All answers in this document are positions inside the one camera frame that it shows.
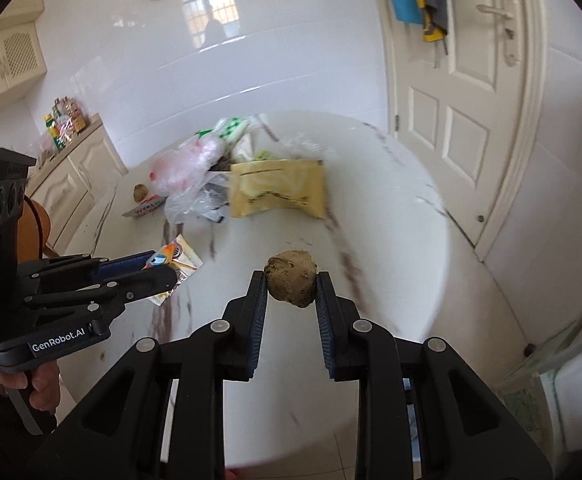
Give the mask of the person left hand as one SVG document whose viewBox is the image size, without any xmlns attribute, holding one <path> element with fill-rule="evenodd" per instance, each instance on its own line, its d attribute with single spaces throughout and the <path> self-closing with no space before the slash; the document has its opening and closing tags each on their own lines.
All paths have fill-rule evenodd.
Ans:
<svg viewBox="0 0 582 480">
<path fill-rule="evenodd" d="M 27 376 L 23 372 L 9 374 L 0 370 L 0 394 L 6 395 L 8 389 L 25 390 L 29 384 L 33 391 L 29 404 L 38 411 L 54 414 L 61 401 L 60 369 L 56 361 L 37 367 Z"/>
</svg>

